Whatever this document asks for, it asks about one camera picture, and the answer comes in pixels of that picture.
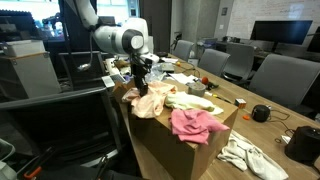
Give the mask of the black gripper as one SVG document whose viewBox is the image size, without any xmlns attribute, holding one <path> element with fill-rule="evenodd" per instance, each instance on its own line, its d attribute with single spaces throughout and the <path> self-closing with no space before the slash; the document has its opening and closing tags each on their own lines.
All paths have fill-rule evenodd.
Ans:
<svg viewBox="0 0 320 180">
<path fill-rule="evenodd" d="M 131 72 L 140 97 L 148 93 L 148 83 L 145 81 L 145 75 L 150 71 L 151 65 L 151 59 L 142 59 L 141 57 L 131 58 Z"/>
</svg>

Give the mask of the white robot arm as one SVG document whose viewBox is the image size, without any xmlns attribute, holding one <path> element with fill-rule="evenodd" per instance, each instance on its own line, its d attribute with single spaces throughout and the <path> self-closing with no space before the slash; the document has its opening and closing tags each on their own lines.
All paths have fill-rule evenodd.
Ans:
<svg viewBox="0 0 320 180">
<path fill-rule="evenodd" d="M 83 26 L 90 32 L 98 47 L 104 52 L 127 54 L 131 60 L 134 83 L 143 97 L 148 92 L 145 76 L 151 64 L 157 62 L 148 48 L 148 26 L 145 19 L 129 18 L 122 26 L 103 25 L 90 0 L 71 0 L 74 12 Z"/>
</svg>

